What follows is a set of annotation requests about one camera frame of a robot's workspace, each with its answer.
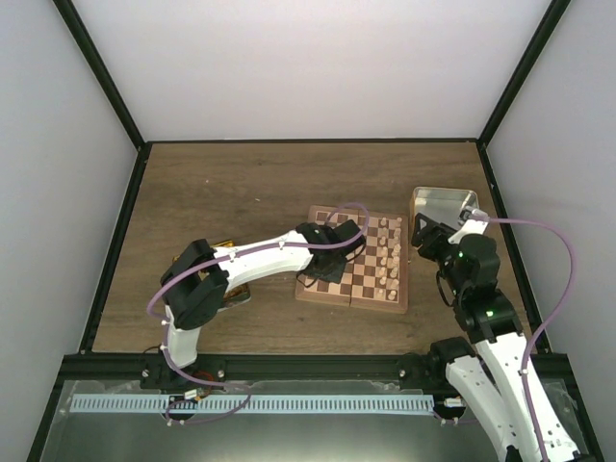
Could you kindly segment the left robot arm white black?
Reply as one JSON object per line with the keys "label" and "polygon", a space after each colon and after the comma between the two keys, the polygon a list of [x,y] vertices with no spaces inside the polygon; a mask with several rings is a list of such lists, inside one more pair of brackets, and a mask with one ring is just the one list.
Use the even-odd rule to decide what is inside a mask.
{"label": "left robot arm white black", "polygon": [[224,308],[228,292],[277,273],[339,280],[347,256],[363,247],[364,231],[353,219],[335,227],[304,222],[270,240],[213,247],[205,239],[189,244],[161,277],[168,359],[163,377],[174,388],[189,387],[196,377],[200,329]]}

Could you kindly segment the row of white chess pieces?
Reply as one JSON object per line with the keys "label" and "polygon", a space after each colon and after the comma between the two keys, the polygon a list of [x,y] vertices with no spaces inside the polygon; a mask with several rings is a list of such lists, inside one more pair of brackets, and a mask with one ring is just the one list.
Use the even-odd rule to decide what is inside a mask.
{"label": "row of white chess pieces", "polygon": [[399,302],[402,218],[382,217],[377,221],[376,296]]}

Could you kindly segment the silver tin yellow rim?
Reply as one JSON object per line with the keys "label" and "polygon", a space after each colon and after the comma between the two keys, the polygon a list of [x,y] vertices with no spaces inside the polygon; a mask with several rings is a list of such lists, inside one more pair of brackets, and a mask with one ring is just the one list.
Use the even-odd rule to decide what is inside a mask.
{"label": "silver tin yellow rim", "polygon": [[463,189],[417,187],[410,199],[410,211],[414,216],[423,213],[455,231],[461,227],[459,215],[465,207],[479,209],[476,192]]}

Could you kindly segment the gold tin with dark pieces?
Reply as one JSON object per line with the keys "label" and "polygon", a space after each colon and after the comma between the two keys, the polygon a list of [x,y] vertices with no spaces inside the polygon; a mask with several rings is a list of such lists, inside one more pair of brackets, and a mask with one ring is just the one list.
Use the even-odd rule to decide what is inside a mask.
{"label": "gold tin with dark pieces", "polygon": [[223,297],[223,304],[220,311],[228,310],[235,306],[248,303],[251,300],[251,291],[249,285],[244,283],[230,291]]}

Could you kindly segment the wooden chess board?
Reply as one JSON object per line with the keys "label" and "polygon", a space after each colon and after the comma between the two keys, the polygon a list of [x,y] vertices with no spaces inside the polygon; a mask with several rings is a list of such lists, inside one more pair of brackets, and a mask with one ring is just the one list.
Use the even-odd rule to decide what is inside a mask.
{"label": "wooden chess board", "polygon": [[[382,218],[402,218],[400,253],[399,302],[388,302],[376,296],[377,221]],[[308,219],[319,225],[334,228],[349,220],[355,221],[365,231],[366,243],[347,256],[343,279],[339,284],[313,280],[304,274],[297,278],[295,298],[302,301],[370,309],[394,314],[404,314],[408,309],[409,217],[359,209],[313,205]]]}

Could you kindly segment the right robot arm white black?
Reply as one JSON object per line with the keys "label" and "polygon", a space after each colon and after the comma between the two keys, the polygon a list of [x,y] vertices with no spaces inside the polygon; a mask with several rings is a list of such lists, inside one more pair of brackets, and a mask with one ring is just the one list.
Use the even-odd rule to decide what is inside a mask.
{"label": "right robot arm white black", "polygon": [[411,245],[437,264],[465,338],[431,345],[427,374],[452,386],[475,414],[501,461],[590,461],[559,420],[530,359],[513,304],[498,287],[501,259],[485,230],[491,219],[467,207],[454,229],[423,213],[413,216]]}

